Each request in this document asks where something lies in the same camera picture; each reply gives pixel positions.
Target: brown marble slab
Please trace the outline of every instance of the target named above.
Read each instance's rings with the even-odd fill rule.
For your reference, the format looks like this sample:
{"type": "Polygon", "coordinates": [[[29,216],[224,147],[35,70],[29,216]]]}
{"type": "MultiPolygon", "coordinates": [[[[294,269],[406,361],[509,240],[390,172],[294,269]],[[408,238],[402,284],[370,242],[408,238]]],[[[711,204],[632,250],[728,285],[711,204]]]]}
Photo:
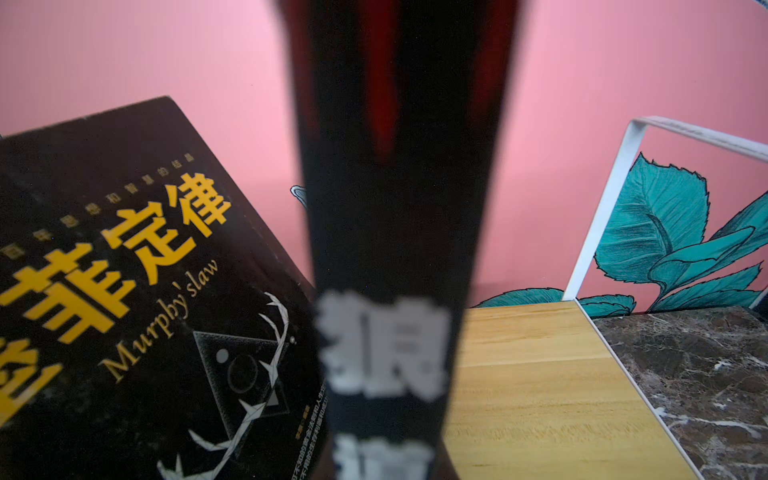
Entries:
{"type": "Polygon", "coordinates": [[[594,322],[704,478],[768,480],[768,330],[754,313],[594,322]]]}

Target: teal leaf illustration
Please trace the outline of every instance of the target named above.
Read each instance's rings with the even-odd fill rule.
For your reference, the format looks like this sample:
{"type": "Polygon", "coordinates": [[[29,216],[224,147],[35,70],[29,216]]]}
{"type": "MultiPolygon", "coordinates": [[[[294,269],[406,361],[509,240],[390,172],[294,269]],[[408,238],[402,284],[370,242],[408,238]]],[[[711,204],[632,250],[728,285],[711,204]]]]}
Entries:
{"type": "Polygon", "coordinates": [[[674,165],[637,157],[595,254],[598,268],[614,280],[650,283],[661,258],[704,239],[707,181],[674,165]]]}
{"type": "MultiPolygon", "coordinates": [[[[738,271],[736,273],[722,276],[721,278],[716,278],[714,280],[698,283],[694,286],[689,286],[686,289],[673,293],[667,298],[662,299],[658,303],[651,306],[649,311],[666,312],[669,310],[678,310],[682,308],[693,308],[691,305],[697,305],[698,303],[710,301],[713,298],[723,298],[722,292],[745,290],[757,278],[759,273],[760,265],[758,264],[749,268],[745,268],[744,270],[738,271]]],[[[743,293],[738,293],[736,298],[733,300],[725,299],[723,301],[723,305],[735,304],[735,302],[742,300],[743,298],[751,298],[754,300],[751,294],[745,295],[743,293]]]]}
{"type": "Polygon", "coordinates": [[[714,270],[730,265],[739,258],[749,255],[768,243],[768,192],[761,195],[760,198],[747,205],[746,208],[728,220],[725,227],[715,232],[711,240],[731,235],[748,227],[755,229],[750,238],[726,258],[723,258],[714,270]]]}
{"type": "Polygon", "coordinates": [[[760,292],[753,290],[720,290],[707,293],[697,298],[682,303],[678,308],[688,310],[694,308],[711,308],[715,306],[743,306],[752,305],[760,292]]]}
{"type": "Polygon", "coordinates": [[[527,288],[512,290],[493,296],[475,305],[475,308],[487,306],[531,305],[532,303],[553,303],[563,299],[563,291],[556,288],[527,288]]]}
{"type": "Polygon", "coordinates": [[[290,193],[306,208],[306,190],[304,190],[304,187],[293,185],[290,188],[290,193]]]}
{"type": "Polygon", "coordinates": [[[730,265],[723,261],[741,247],[754,230],[754,227],[743,228],[725,237],[675,250],[656,262],[648,272],[648,278],[661,286],[660,296],[667,295],[679,286],[730,265]]]}
{"type": "Polygon", "coordinates": [[[630,295],[600,295],[578,301],[591,318],[629,315],[634,310],[634,297],[630,295]]]}

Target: pink wall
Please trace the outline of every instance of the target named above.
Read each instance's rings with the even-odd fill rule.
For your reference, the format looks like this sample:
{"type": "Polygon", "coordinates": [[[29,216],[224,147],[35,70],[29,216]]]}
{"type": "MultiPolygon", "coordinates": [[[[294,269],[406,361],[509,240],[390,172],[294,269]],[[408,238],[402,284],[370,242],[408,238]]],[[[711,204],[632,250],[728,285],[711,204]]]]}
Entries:
{"type": "MultiPolygon", "coordinates": [[[[532,0],[526,18],[474,301],[565,288],[630,118],[768,143],[768,12],[757,3],[532,0]]],[[[264,0],[0,2],[0,134],[169,94],[311,276],[289,192],[300,172],[281,28],[264,0]]],[[[642,150],[708,178],[707,234],[768,189],[768,166],[713,147],[651,132],[642,150]]],[[[754,257],[766,253],[726,273],[754,257]]],[[[581,295],[601,293],[635,295],[641,309],[657,290],[592,271],[581,295]]]]}

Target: wooden shelf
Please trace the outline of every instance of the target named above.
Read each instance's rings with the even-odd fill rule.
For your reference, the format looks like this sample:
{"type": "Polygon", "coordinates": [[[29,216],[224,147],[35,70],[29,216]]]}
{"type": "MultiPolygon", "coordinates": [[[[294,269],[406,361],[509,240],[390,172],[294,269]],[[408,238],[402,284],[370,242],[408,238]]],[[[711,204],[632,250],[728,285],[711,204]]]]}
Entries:
{"type": "Polygon", "coordinates": [[[574,302],[469,310],[444,438],[462,480],[697,478],[574,302]]]}

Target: black book cover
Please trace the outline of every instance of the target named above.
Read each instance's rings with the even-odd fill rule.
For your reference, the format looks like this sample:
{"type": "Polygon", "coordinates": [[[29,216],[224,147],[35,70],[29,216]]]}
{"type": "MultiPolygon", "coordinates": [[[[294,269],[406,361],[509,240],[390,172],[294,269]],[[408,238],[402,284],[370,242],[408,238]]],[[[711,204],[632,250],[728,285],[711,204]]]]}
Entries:
{"type": "Polygon", "coordinates": [[[170,98],[0,141],[4,478],[305,478],[312,288],[170,98]]]}

